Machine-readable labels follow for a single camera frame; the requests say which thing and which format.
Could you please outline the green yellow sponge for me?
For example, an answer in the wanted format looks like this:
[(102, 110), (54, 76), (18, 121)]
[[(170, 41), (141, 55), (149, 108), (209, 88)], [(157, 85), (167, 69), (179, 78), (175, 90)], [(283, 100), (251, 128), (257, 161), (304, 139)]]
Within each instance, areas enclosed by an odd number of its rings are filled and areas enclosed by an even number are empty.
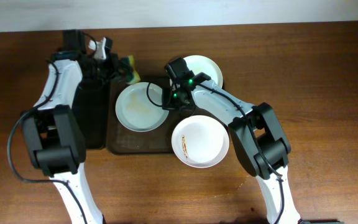
[(135, 60), (132, 55), (128, 55), (121, 59), (121, 67), (126, 74), (126, 83), (128, 85), (133, 85), (140, 82), (140, 76), (135, 69)]

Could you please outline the white plate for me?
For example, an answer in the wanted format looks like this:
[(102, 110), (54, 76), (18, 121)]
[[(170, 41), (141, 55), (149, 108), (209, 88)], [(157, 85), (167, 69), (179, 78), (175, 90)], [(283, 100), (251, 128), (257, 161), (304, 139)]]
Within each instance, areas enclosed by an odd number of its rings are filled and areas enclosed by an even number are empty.
[(229, 150), (229, 135), (216, 119), (194, 115), (175, 126), (171, 145), (182, 163), (204, 169), (215, 166), (225, 158)]
[(190, 55), (182, 57), (185, 59), (188, 68), (194, 73), (194, 77), (189, 80), (171, 81), (178, 88), (194, 90), (198, 84), (204, 81), (213, 81), (220, 88), (223, 87), (223, 73), (219, 66), (208, 57), (202, 55)]

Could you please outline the light grey plate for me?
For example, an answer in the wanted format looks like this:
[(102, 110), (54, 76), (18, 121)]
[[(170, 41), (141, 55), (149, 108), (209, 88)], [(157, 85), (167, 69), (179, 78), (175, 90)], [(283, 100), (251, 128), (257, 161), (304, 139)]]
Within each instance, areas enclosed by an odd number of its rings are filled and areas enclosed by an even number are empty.
[(162, 88), (149, 82), (126, 87), (118, 96), (115, 112), (118, 121), (127, 129), (147, 132), (156, 129), (167, 119), (169, 111), (162, 104)]

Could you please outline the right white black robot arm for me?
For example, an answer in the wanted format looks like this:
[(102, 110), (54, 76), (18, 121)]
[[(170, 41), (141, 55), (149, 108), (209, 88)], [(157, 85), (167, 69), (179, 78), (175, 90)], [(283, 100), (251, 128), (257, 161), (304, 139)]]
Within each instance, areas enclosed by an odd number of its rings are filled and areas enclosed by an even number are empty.
[(255, 177), (269, 223), (301, 223), (288, 183), (290, 143), (273, 108), (246, 103), (220, 88), (205, 73), (168, 73), (172, 81), (163, 104), (195, 106), (228, 127), (237, 160)]

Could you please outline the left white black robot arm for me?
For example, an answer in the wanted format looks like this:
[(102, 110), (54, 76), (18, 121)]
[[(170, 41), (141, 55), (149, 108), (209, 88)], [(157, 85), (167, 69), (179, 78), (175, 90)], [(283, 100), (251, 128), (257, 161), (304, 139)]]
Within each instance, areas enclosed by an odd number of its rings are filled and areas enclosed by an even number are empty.
[(85, 176), (85, 137), (72, 112), (76, 91), (83, 80), (110, 81), (119, 75), (116, 54), (103, 57), (79, 54), (48, 61), (48, 79), (42, 96), (21, 114), (13, 130), (22, 128), (32, 165), (45, 179), (26, 179), (27, 184), (53, 184), (59, 191), (72, 223), (104, 223)]

